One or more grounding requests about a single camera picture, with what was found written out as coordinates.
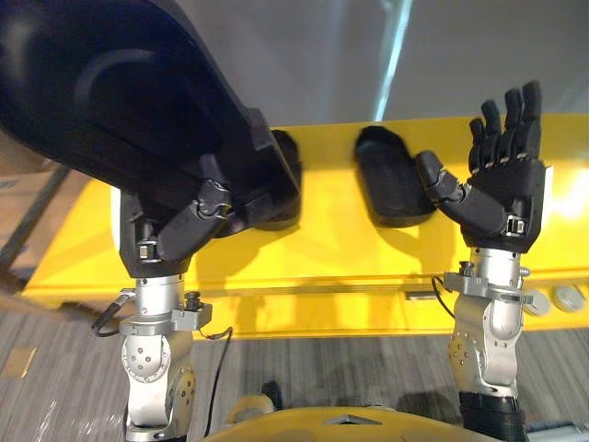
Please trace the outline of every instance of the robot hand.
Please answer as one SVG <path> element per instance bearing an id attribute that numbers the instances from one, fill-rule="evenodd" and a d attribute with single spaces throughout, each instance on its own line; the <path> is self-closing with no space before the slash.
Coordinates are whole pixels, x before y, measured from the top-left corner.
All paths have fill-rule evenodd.
<path id="1" fill-rule="evenodd" d="M 517 402 L 515 345 L 522 332 L 522 292 L 529 271 L 520 266 L 541 228 L 546 168 L 538 159 L 540 89 L 537 82 L 505 94 L 505 132 L 494 101 L 470 122 L 472 176 L 466 183 L 431 151 L 416 158 L 428 197 L 456 221 L 471 248 L 444 286 L 459 292 L 448 356 L 464 427 L 500 440 L 527 441 Z"/>
<path id="2" fill-rule="evenodd" d="M 540 233 L 546 169 L 540 151 L 541 97 L 538 82 L 505 93 L 507 117 L 493 100 L 470 122 L 472 176 L 465 184 L 444 169 L 432 151 L 421 152 L 417 168 L 430 199 L 461 226 L 469 247 L 526 253 Z"/>

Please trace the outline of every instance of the gray carpet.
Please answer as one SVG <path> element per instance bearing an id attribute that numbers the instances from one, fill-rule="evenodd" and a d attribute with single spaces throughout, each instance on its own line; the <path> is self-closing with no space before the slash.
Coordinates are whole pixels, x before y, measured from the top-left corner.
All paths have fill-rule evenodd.
<path id="1" fill-rule="evenodd" d="M 223 427 L 243 395 L 271 379 L 287 407 L 381 404 L 460 421 L 444 336 L 234 341 L 214 410 Z M 121 440 L 127 379 L 121 338 L 99 339 L 81 321 L 58 324 L 0 311 L 0 367 L 13 345 L 38 347 L 24 379 L 0 379 L 0 440 Z M 196 343 L 197 403 L 189 440 L 202 434 L 223 343 Z M 589 421 L 589 331 L 524 333 L 519 389 L 528 421 Z"/>

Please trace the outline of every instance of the yellow panel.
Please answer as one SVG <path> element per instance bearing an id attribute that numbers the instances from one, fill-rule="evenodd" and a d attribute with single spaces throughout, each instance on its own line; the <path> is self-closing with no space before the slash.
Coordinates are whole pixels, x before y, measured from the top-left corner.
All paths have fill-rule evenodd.
<path id="1" fill-rule="evenodd" d="M 430 148 L 460 179 L 468 176 L 468 119 L 384 125 L 400 134 L 413 154 Z M 364 126 L 286 128 L 299 144 L 305 168 L 299 225 L 215 239 L 197 253 L 186 275 L 187 288 L 199 288 L 214 300 L 218 328 L 236 323 L 241 336 L 450 329 L 451 321 L 435 301 L 406 301 L 401 292 L 427 289 L 430 276 L 455 270 L 468 248 L 459 227 L 439 212 L 416 227 L 372 224 L 352 162 L 354 141 Z M 544 117 L 542 157 L 554 166 L 554 193 L 542 234 L 523 258 L 533 272 L 529 285 L 588 281 L 588 146 L 586 115 Z M 110 300 L 132 285 L 110 236 L 109 187 L 92 181 L 24 295 L 56 306 L 64 300 Z M 528 323 L 536 328 L 588 325 L 589 313 L 580 315 L 551 314 Z"/>

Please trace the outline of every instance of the cable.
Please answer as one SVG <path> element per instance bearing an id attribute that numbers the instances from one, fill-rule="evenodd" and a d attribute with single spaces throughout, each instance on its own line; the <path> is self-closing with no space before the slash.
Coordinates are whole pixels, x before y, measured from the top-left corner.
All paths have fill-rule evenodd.
<path id="1" fill-rule="evenodd" d="M 225 340 L 225 346 L 223 347 L 223 352 L 221 353 L 221 359 L 219 359 L 219 365 L 217 366 L 217 371 L 214 373 L 214 381 L 213 381 L 213 391 L 211 391 L 211 401 L 209 402 L 209 415 L 206 420 L 206 429 L 204 430 L 204 436 L 209 436 L 211 431 L 211 422 L 213 421 L 213 408 L 214 408 L 214 396 L 217 392 L 217 384 L 219 383 L 219 377 L 221 375 L 221 368 L 223 367 L 223 361 L 225 359 L 225 355 L 227 354 L 227 348 L 229 348 L 229 343 L 231 343 L 231 336 L 233 335 L 233 327 L 227 328 L 227 330 L 223 331 L 222 333 L 211 334 L 209 336 L 202 334 L 201 329 L 199 329 L 199 333 L 204 339 L 209 339 L 211 341 L 216 341 L 217 339 L 221 339 L 223 337 L 227 337 Z"/>
<path id="2" fill-rule="evenodd" d="M 112 317 L 121 309 L 122 305 L 113 302 L 109 305 L 109 307 L 104 310 L 104 312 L 98 317 L 97 320 L 94 321 L 92 324 L 92 331 L 94 334 L 97 335 L 99 338 L 108 338 L 109 336 L 114 336 L 119 332 L 119 329 L 115 329 L 113 331 L 100 331 L 104 325 L 112 319 Z"/>
<path id="3" fill-rule="evenodd" d="M 433 292 L 435 293 L 435 297 L 437 297 L 438 302 L 442 305 L 442 307 L 448 313 L 448 315 L 450 315 L 452 317 L 452 319 L 454 319 L 454 313 L 452 313 L 452 310 L 450 308 L 448 308 L 448 306 L 445 304 L 445 302 L 442 300 L 442 297 L 440 296 L 440 291 L 438 290 L 438 287 L 435 284 L 436 281 L 438 283 L 440 283 L 442 285 L 442 287 L 444 287 L 444 281 L 442 281 L 442 279 L 440 279 L 439 276 L 434 276 L 432 278 L 432 288 L 433 288 Z M 450 293 L 450 290 L 448 290 L 445 287 L 444 287 L 444 290 L 446 292 Z"/>

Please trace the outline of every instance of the bolt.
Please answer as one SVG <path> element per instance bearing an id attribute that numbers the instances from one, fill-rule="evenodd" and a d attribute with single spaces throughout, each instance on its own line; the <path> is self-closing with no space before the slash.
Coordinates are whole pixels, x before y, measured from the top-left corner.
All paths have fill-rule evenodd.
<path id="1" fill-rule="evenodd" d="M 475 263 L 471 261 L 461 261 L 459 273 L 462 276 L 472 276 L 472 270 L 475 268 Z"/>
<path id="2" fill-rule="evenodd" d="M 188 292 L 184 295 L 186 301 L 185 309 L 188 311 L 197 311 L 201 307 L 201 293 Z"/>

